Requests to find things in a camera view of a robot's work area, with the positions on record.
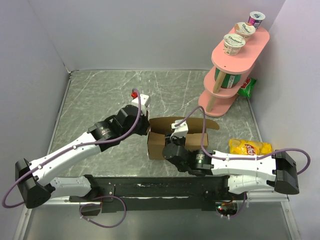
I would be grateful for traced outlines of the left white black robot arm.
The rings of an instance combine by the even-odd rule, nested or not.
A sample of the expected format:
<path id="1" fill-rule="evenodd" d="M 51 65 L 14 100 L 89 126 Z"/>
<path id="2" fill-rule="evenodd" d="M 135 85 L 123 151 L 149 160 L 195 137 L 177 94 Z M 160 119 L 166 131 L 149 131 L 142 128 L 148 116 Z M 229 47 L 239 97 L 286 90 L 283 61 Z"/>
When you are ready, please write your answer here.
<path id="1" fill-rule="evenodd" d="M 24 158 L 17 161 L 15 179 L 23 203 L 33 209 L 49 199 L 64 196 L 94 201 L 99 195 L 99 186 L 93 176 L 68 178 L 58 175 L 84 159 L 119 145 L 131 135 L 147 135 L 149 127 L 148 106 L 129 104 L 55 152 L 32 161 Z"/>

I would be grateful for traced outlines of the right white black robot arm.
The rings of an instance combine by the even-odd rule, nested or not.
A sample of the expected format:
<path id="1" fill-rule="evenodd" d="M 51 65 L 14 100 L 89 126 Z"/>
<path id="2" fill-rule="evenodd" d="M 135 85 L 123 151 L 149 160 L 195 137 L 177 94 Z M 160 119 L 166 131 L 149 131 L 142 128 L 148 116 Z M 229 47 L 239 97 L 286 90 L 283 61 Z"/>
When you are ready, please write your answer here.
<path id="1" fill-rule="evenodd" d="M 197 177 L 227 177 L 218 187 L 223 199 L 254 190 L 273 190 L 280 194 L 299 194 L 296 162 L 287 152 L 267 156 L 245 156 L 213 151 L 208 156 L 202 149 L 190 151 L 185 137 L 166 134 L 162 156 L 179 172 Z"/>

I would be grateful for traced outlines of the brown cardboard box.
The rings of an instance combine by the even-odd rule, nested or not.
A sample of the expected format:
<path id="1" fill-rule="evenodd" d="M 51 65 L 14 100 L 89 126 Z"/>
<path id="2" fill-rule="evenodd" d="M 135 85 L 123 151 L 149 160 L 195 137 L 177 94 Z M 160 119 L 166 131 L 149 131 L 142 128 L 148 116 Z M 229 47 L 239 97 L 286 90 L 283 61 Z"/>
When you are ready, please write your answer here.
<path id="1" fill-rule="evenodd" d="M 201 139 L 203 132 L 203 119 L 189 117 L 185 125 L 188 132 L 186 134 L 174 134 L 172 125 L 178 123 L 183 118 L 178 116 L 151 118 L 150 131 L 147 139 L 148 158 L 150 160 L 164 160 L 163 149 L 168 141 L 180 143 L 189 151 L 201 149 Z"/>

